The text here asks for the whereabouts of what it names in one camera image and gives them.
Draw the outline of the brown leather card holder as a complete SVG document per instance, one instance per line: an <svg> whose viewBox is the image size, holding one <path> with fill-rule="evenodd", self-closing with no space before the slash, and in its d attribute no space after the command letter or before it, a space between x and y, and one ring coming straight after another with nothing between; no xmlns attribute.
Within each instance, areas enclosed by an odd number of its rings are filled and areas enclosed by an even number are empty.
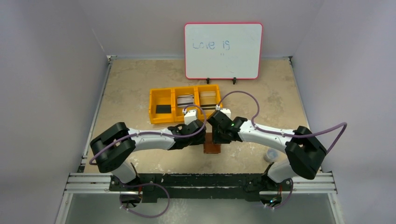
<svg viewBox="0 0 396 224"><path fill-rule="evenodd" d="M203 144L204 154L220 154L221 153L221 145L214 144L212 133L205 134L205 142Z"/></svg>

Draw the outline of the yellow three-compartment plastic bin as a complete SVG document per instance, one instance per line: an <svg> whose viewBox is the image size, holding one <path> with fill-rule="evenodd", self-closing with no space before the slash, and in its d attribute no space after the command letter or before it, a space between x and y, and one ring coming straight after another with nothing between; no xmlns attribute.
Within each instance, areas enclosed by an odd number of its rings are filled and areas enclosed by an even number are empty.
<svg viewBox="0 0 396 224"><path fill-rule="evenodd" d="M198 118L209 117L220 103L217 84L194 85L151 89L149 118L151 124L180 123L184 120L183 109L198 111Z"/></svg>

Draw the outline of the small clear plastic cup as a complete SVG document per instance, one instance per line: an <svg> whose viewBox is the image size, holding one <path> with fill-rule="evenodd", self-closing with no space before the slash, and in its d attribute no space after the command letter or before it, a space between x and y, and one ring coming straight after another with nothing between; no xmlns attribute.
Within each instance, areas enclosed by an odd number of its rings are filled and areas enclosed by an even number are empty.
<svg viewBox="0 0 396 224"><path fill-rule="evenodd" d="M264 155L264 160L268 163L272 163L275 162L278 159L278 157L279 157L278 151L273 148L269 148Z"/></svg>

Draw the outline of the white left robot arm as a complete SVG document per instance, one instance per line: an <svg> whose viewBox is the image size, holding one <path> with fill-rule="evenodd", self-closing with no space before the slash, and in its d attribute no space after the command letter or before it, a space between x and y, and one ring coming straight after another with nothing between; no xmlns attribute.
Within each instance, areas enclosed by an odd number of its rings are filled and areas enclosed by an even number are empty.
<svg viewBox="0 0 396 224"><path fill-rule="evenodd" d="M205 123L196 119L189 124L169 126L160 130L137 130L118 122L90 142L93 157L101 173L112 173L128 191L139 186L139 177L133 164L127 162L132 152L162 149L179 150L204 144Z"/></svg>

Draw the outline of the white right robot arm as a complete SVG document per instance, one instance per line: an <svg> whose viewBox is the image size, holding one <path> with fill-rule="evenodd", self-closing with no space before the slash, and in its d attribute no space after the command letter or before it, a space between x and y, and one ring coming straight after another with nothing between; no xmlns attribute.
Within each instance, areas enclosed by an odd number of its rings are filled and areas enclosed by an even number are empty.
<svg viewBox="0 0 396 224"><path fill-rule="evenodd" d="M295 176L313 180L327 155L326 148L304 126L295 130L272 128L243 117L230 119L223 111L215 111L207 121L216 144L252 142L286 154L286 159L271 163L264 171L262 183L269 190Z"/></svg>

